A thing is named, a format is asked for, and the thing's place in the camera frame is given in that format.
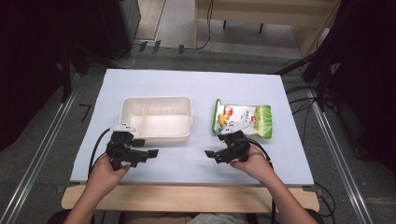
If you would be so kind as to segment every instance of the person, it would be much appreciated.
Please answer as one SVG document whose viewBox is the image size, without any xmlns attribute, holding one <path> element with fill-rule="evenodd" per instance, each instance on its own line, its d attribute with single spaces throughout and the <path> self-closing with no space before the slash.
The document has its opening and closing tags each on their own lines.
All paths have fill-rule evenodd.
<svg viewBox="0 0 396 224">
<path fill-rule="evenodd" d="M 232 161 L 230 165 L 268 188 L 285 223 L 317 223 L 294 198 L 258 148 L 250 147 L 247 161 Z M 118 171 L 114 171 L 110 164 L 110 157 L 107 155 L 98 160 L 93 166 L 86 188 L 64 223 L 90 223 L 96 205 L 120 183 L 128 170 L 129 165 L 126 164 Z M 200 222 L 193 219 L 191 223 Z"/>
</svg>

